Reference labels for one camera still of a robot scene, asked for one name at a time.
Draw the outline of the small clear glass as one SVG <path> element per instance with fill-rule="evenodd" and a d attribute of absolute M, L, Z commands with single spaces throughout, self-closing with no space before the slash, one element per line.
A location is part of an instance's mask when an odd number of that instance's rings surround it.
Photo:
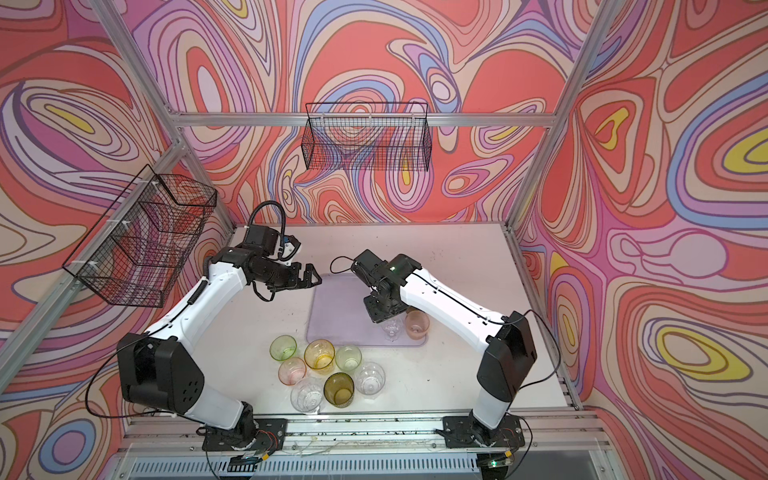
<path fill-rule="evenodd" d="M 403 322 L 400 319 L 390 319 L 381 324 L 385 337 L 390 342 L 398 340 L 403 333 Z"/>

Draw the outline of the olive dark glass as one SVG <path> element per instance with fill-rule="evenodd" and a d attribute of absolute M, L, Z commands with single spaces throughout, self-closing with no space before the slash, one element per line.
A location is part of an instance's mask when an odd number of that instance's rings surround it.
<path fill-rule="evenodd" d="M 336 408 L 348 407 L 354 398 L 355 384 L 352 377 L 345 372 L 330 375 L 323 386 L 326 401 Z"/>

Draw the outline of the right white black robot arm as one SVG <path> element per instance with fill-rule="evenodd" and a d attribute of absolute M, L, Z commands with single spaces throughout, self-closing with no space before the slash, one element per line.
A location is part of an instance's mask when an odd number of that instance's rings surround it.
<path fill-rule="evenodd" d="M 369 288 L 363 304 L 372 322 L 414 308 L 482 353 L 476 375 L 480 393 L 468 419 L 478 433 L 496 432 L 538 359 L 526 316 L 481 306 L 405 254 L 384 260 L 365 250 L 354 258 L 351 271 Z"/>

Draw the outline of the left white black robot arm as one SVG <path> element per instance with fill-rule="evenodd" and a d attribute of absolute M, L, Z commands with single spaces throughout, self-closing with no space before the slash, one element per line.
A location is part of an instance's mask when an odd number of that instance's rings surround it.
<path fill-rule="evenodd" d="M 194 353 L 223 308 L 246 287 L 272 294 L 322 283 L 314 265 L 278 260 L 261 249 L 226 247 L 210 258 L 197 284 L 142 334 L 117 346 L 123 399 L 170 411 L 208 427 L 255 435 L 250 405 L 210 386 Z"/>

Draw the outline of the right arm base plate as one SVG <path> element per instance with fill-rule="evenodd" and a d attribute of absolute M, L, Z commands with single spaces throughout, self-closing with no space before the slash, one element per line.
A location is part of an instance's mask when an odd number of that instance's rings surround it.
<path fill-rule="evenodd" d="M 449 449 L 505 448 L 512 452 L 526 445 L 521 418 L 506 414 L 500 424 L 489 428 L 471 415 L 445 416 L 442 427 L 434 432 L 444 439 Z"/>

